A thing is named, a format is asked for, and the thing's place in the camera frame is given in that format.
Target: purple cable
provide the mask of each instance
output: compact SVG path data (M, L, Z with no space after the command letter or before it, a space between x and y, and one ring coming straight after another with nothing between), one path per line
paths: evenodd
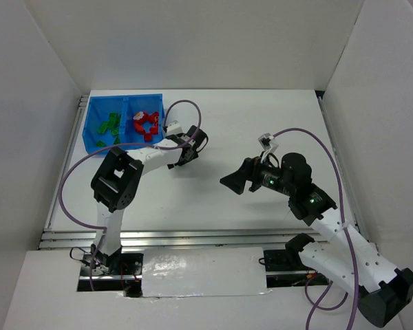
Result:
M312 282L315 278L320 277L320 276L321 276L321 274L316 274L316 275L312 276L311 278L308 279L308 281L304 285L304 294L306 295L306 298L309 300L309 302L312 305L317 305L317 304L315 304L315 302L313 302L312 299L310 299L310 296L309 296L309 293L308 293L308 286L309 286L310 282ZM317 305L317 308L322 310L322 311L334 311L334 310L340 308L346 302L347 297L349 297L349 294L346 292L343 299L341 300L341 302L338 305L336 305L334 307L321 307L321 306Z
M346 222L346 218L344 217L344 202L343 202L343 188L341 185L341 177L339 175L339 171L337 168L337 165L335 163L335 160L333 159L332 155L330 154L330 151L327 149L327 147L324 145L324 143L314 134L311 133L310 131L306 129L301 129L298 127L293 127L290 129L284 129L283 131L280 131L276 134L274 134L274 138L277 136L291 132L291 131L299 131L302 133L306 133L310 135L312 138L314 138L315 141L319 143L319 145L324 149L326 152L327 156L330 159L330 162L332 163L333 170L335 172L335 176L337 177L337 183L338 183L338 194L339 194L339 211L341 213L341 223ZM358 297L359 297L359 275L358 275L358 265L357 265L357 258L355 256L355 250L353 248L353 243L352 239L350 238L350 234L347 228L344 228L344 233L346 234L346 239L347 243L349 245L349 250L350 254L352 255L352 264L353 264L353 274L354 274L354 294L353 294L353 305L352 305L352 311L350 313L350 318L349 318L349 323L346 327L346 330L352 330L353 328L353 322L355 321L355 316L357 314L357 308L358 308ZM309 330L309 324L310 324L310 319L312 318L312 315L314 314L315 310L318 307L318 304L323 300L324 296L328 293L330 287L332 286L332 283L329 284L328 288L324 291L324 293L321 295L321 297L318 298L318 300L315 302L315 304L312 306L312 309L309 312L308 319L306 321L306 330Z
M168 108L166 114L165 114L165 119L164 119L164 125L167 123L167 118L168 118L168 114L169 112L173 109L173 107L175 105L178 105L180 103L189 103L190 105L193 105L195 107L195 109L198 111L198 115L199 115L199 122L197 127L195 128L195 131L193 133L193 135L184 143L182 143L179 146L162 146L159 147L160 150L175 150L175 149L179 149L179 148L183 148L185 147L188 143L190 143L192 140L194 140L194 138L196 137L196 135L199 133L199 129L200 129L200 124L202 123L202 114L200 113L200 108L199 106L194 103L193 101L190 100L179 100L174 102L172 105L170 105L170 107ZM94 151L93 153L90 153L89 155L86 155L85 157L81 158L79 161L77 161L64 175L64 177L62 178L61 182L60 182L60 186L59 186L59 203L60 203L60 207L61 210L63 210L64 214L70 219L72 220L74 223L76 223L77 225L83 226L85 228L89 228L89 229L94 229L94 230L102 230L103 234L101 235L101 238L98 242L98 245L96 246L94 253L92 255L92 259L90 260L90 273L89 273L89 282L90 282L90 287L92 289L92 291L95 291L94 289L94 284L93 284L93 280L92 280L92 269L94 266L94 261L95 261L95 256L96 253L99 250L99 247L101 246L101 243L103 242L103 239L105 237L105 233L107 232L107 227L103 227L103 226L99 226L99 225L89 225L88 223L84 223L82 221L79 221L77 218L75 218L73 215L70 214L70 212L67 210L67 208L64 205L64 200L63 200L63 190L64 190L64 184L67 181L67 178L71 175L71 173L75 170L75 168L77 168L79 165L81 165L85 160L88 160L90 157L93 157L95 155L98 155L99 153L102 153L103 151L106 151L108 149L113 148L114 146L148 146L150 148L153 148L154 145L153 144L148 144L148 143L120 143L120 144L114 144L111 146L105 146L104 148L98 149L97 151Z

